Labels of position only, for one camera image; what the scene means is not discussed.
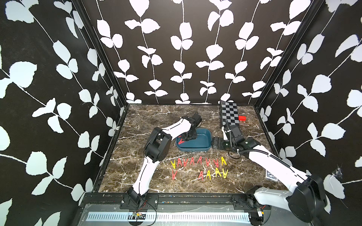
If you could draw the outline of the teal plastic storage box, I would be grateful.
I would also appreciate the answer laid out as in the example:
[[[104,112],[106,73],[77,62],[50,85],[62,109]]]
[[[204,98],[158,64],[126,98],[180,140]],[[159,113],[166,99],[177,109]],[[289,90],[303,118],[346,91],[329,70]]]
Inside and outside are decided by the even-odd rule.
[[[181,137],[177,137],[175,144],[182,152],[207,152],[212,147],[212,134],[208,129],[197,128],[197,138],[178,144]]]

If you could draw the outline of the yellow clothespin second row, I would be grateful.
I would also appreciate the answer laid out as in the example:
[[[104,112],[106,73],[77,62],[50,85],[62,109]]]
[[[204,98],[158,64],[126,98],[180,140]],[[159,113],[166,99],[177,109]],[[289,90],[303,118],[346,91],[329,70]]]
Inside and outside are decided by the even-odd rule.
[[[215,168],[215,174],[216,174],[216,176],[221,177],[221,173],[218,168]]]
[[[207,171],[206,177],[211,180],[211,172],[209,170]]]
[[[229,171],[228,169],[227,169],[227,170],[222,169],[222,175],[223,175],[223,178],[224,178],[224,179],[227,178],[228,171]]]

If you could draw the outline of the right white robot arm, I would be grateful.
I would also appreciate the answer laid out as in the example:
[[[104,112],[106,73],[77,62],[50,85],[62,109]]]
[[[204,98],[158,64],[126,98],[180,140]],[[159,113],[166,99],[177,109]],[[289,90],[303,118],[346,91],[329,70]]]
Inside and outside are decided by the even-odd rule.
[[[317,175],[308,175],[268,151],[253,138],[244,138],[237,125],[228,122],[222,126],[226,136],[219,149],[255,162],[280,181],[287,191],[257,188],[252,196],[261,205],[270,205],[293,213],[299,220],[311,223],[327,206],[323,180]]]

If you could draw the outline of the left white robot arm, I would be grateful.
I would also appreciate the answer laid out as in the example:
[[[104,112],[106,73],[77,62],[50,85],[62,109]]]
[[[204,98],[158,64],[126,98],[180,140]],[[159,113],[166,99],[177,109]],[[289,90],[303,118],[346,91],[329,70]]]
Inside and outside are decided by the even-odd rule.
[[[145,202],[150,181],[159,163],[168,155],[171,142],[177,137],[182,141],[197,138],[196,128],[202,122],[198,113],[192,117],[187,115],[168,127],[155,127],[144,147],[144,162],[133,186],[127,191],[134,204],[140,206]]]

